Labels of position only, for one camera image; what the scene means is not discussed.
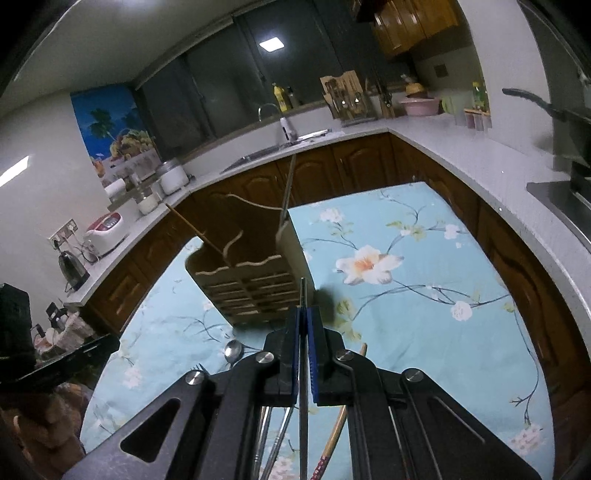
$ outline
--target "kitchen sink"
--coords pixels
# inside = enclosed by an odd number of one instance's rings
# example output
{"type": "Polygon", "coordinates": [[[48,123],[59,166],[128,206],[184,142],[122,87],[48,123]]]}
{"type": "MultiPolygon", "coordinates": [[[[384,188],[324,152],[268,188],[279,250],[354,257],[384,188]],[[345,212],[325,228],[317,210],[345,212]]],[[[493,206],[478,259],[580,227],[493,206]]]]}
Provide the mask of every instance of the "kitchen sink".
{"type": "Polygon", "coordinates": [[[286,148],[293,147],[295,145],[299,145],[303,142],[310,141],[314,138],[323,137],[327,133],[330,133],[330,132],[332,132],[331,128],[326,129],[326,130],[320,130],[318,132],[313,132],[311,134],[302,135],[300,138],[298,138],[297,140],[294,140],[294,141],[285,142],[284,144],[281,144],[281,145],[272,145],[271,147],[263,148],[261,150],[254,152],[254,153],[244,155],[243,157],[240,157],[238,160],[236,160],[228,168],[225,168],[224,170],[222,170],[221,173],[226,173],[227,171],[234,170],[234,168],[238,168],[238,167],[241,167],[242,165],[246,165],[250,162],[259,160],[262,157],[266,157],[267,155],[271,155],[272,153],[279,152],[280,150],[285,150],[286,148]]]}

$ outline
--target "wooden utensil holder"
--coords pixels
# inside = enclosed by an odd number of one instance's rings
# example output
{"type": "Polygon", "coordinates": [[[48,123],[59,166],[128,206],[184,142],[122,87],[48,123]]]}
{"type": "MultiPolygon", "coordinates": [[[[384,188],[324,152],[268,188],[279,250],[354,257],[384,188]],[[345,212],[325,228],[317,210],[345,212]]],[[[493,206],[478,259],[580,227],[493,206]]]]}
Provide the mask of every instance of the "wooden utensil holder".
{"type": "Polygon", "coordinates": [[[203,244],[185,268],[228,323],[285,318],[298,305],[301,277],[312,298],[314,281],[286,210],[229,194],[220,200],[219,213],[226,238],[228,228],[233,238],[223,246],[203,244]],[[277,228],[282,212],[285,220],[277,228]]]}

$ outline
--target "plastic container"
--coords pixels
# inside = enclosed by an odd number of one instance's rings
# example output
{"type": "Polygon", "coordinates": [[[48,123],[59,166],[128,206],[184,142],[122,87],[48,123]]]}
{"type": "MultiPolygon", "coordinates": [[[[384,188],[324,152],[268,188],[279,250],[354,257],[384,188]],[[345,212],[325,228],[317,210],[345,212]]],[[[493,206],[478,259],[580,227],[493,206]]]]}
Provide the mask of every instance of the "plastic container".
{"type": "Polygon", "coordinates": [[[147,187],[135,194],[135,203],[138,204],[139,211],[143,215],[148,215],[158,206],[160,197],[152,191],[152,188],[147,187]]]}
{"type": "Polygon", "coordinates": [[[176,192],[182,186],[189,183],[189,177],[187,177],[183,166],[176,158],[160,165],[156,169],[156,176],[159,178],[160,186],[166,195],[176,192]]]}
{"type": "Polygon", "coordinates": [[[408,116],[430,116],[439,112],[439,98],[404,98],[400,104],[408,116]]]}

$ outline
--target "metal spoon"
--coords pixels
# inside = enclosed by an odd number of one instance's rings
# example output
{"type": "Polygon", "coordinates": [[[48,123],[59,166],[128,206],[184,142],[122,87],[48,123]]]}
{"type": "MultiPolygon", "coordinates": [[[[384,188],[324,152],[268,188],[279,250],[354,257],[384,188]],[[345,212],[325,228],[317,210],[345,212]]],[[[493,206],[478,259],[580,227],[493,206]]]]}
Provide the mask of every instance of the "metal spoon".
{"type": "Polygon", "coordinates": [[[244,355],[244,345],[238,340],[230,340],[224,347],[223,356],[230,368],[242,358],[242,355],[244,355]]]}

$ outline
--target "metal skewer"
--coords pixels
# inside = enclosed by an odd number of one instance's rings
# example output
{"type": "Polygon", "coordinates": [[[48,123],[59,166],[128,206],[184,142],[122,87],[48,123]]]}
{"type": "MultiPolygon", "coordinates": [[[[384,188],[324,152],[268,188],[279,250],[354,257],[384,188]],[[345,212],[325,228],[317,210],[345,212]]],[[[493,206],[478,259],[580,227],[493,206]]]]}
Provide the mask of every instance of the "metal skewer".
{"type": "MultiPolygon", "coordinates": [[[[300,279],[300,309],[305,318],[308,308],[306,279],[300,279]]],[[[308,478],[308,336],[307,325],[300,323],[300,478],[308,478]]]]}
{"type": "Polygon", "coordinates": [[[261,421],[259,422],[256,434],[255,463],[252,467],[252,480],[258,480],[261,473],[262,455],[265,451],[267,434],[269,433],[269,425],[271,424],[271,410],[272,407],[261,408],[261,421]]]}
{"type": "Polygon", "coordinates": [[[281,448],[281,444],[283,443],[283,438],[285,438],[287,426],[290,424],[291,414],[293,412],[294,407],[289,407],[285,411],[285,415],[283,415],[283,420],[281,421],[279,433],[277,434],[277,436],[275,437],[275,441],[273,442],[273,448],[271,449],[271,453],[269,454],[269,459],[267,460],[265,469],[262,471],[261,480],[269,480],[271,470],[273,470],[273,465],[275,465],[275,460],[277,460],[277,455],[279,455],[279,449],[281,448]]]}

